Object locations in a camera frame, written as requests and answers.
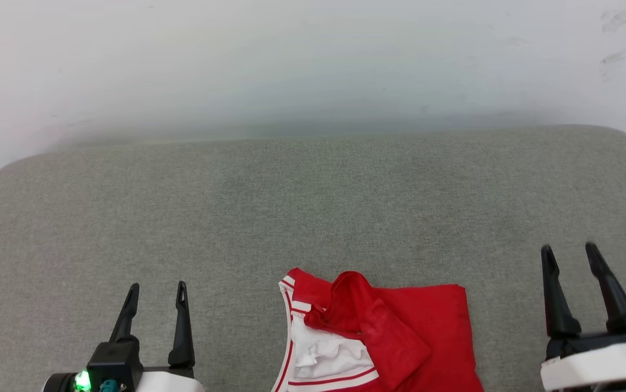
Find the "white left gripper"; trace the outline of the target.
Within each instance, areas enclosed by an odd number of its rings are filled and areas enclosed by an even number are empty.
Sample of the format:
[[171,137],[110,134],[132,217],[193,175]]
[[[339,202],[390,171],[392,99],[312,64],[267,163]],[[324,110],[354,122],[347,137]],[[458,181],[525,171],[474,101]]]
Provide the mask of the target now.
[[176,326],[169,352],[169,368],[145,368],[139,359],[139,343],[132,335],[137,314],[139,283],[128,290],[109,342],[99,344],[87,366],[77,373],[54,373],[44,391],[205,391],[186,370],[195,363],[193,330],[187,285],[179,281],[176,294]]

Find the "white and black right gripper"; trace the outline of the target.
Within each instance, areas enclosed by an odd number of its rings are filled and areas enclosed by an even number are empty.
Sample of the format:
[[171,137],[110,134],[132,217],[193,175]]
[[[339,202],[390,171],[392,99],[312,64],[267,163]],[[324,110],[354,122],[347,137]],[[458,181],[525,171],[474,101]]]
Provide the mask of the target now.
[[[585,243],[590,271],[598,280],[609,333],[626,333],[626,293],[595,243]],[[576,338],[581,325],[569,309],[560,285],[560,270],[549,245],[541,248],[547,336]],[[595,342],[618,339],[605,347],[546,360],[541,380],[546,391],[626,391],[626,336],[597,336]]]

